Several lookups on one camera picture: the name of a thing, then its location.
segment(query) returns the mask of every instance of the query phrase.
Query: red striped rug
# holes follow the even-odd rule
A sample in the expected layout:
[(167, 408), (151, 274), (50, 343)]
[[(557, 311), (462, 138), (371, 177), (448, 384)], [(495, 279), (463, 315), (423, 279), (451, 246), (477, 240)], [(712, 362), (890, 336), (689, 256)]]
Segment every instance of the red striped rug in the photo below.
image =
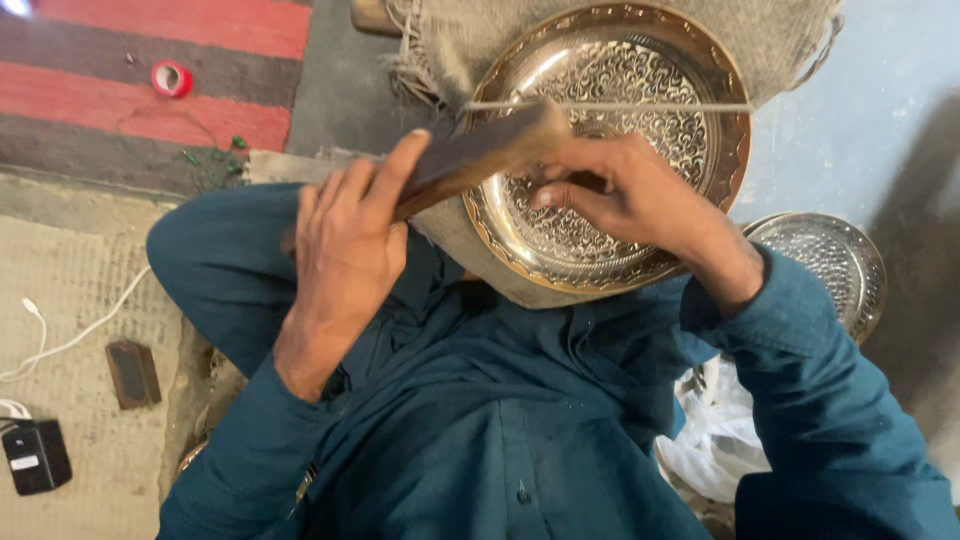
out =
[[(220, 179), (184, 153), (202, 160), (202, 147), (226, 149), (234, 135), (282, 151), (308, 1), (42, 0), (29, 18), (0, 11), (0, 163), (192, 194), (198, 174)], [(165, 59), (194, 75), (183, 99), (151, 86)]]

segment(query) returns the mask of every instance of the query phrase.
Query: teal shirt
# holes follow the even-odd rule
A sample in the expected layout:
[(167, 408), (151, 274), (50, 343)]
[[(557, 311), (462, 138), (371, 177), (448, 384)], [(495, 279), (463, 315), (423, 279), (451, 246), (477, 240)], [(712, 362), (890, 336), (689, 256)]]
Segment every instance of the teal shirt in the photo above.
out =
[(760, 251), (765, 284), (729, 319), (695, 280), (532, 311), (439, 274), (404, 297), (401, 278), (319, 403), (263, 362), (158, 537), (709, 538), (652, 443), (682, 421), (673, 381), (716, 348), (773, 468), (741, 481), (738, 538), (960, 538), (949, 482), (823, 286)]

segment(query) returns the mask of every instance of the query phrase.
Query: frayed fabric edge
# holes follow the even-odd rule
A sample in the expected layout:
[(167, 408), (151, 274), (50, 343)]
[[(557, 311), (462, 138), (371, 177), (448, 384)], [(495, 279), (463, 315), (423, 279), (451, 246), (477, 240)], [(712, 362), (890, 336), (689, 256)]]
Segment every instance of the frayed fabric edge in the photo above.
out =
[(383, 58), (393, 91), (439, 110), (448, 100), (429, 68), (426, 50), (420, 41), (423, 24), (420, 0), (387, 0), (386, 7), (394, 24), (403, 32), (400, 50)]

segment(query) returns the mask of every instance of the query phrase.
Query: power adapter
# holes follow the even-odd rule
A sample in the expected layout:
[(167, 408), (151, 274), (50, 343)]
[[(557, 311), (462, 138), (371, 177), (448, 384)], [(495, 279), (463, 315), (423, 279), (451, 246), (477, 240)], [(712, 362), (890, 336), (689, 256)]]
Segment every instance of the power adapter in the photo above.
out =
[(19, 495), (53, 491), (73, 478), (60, 422), (20, 421), (2, 438)]

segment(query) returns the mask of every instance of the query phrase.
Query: engraved brass plate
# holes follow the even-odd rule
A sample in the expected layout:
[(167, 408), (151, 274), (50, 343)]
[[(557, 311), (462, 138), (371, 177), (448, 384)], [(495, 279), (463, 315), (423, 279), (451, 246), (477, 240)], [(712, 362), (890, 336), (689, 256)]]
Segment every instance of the engraved brass plate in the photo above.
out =
[(796, 260), (819, 278), (857, 343), (880, 321), (887, 272), (874, 242), (857, 227), (831, 215), (791, 212), (764, 218), (747, 239)]
[[(706, 30), (663, 8), (610, 4), (554, 17), (515, 42), (473, 96), (519, 102), (746, 103), (730, 55)], [(510, 114), (481, 110), (465, 129)], [(596, 138), (643, 133), (697, 192), (727, 211), (750, 151), (746, 112), (568, 109), (575, 134)], [(670, 254), (614, 240), (572, 209), (530, 208), (542, 180), (498, 174), (465, 194), (476, 230), (493, 253), (539, 284), (609, 293), (655, 281), (677, 269)]]

